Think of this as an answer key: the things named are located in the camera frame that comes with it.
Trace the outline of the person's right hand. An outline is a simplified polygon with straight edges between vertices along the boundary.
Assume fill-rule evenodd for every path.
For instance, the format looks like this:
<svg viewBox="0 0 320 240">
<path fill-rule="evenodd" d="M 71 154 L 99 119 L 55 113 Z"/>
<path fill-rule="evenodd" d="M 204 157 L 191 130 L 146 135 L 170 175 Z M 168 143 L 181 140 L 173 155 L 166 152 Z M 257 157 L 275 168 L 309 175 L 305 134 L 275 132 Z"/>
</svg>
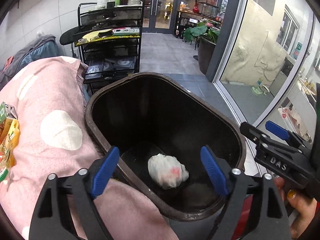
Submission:
<svg viewBox="0 0 320 240">
<path fill-rule="evenodd" d="M 289 190 L 288 193 L 285 193 L 283 190 L 285 180 L 281 177 L 274 178 L 273 181 L 282 200 L 284 202 L 287 201 L 299 213 L 290 226 L 291 238 L 298 239 L 313 220 L 316 213 L 317 201 L 314 198 L 310 199 L 304 196 L 296 190 Z"/>
</svg>

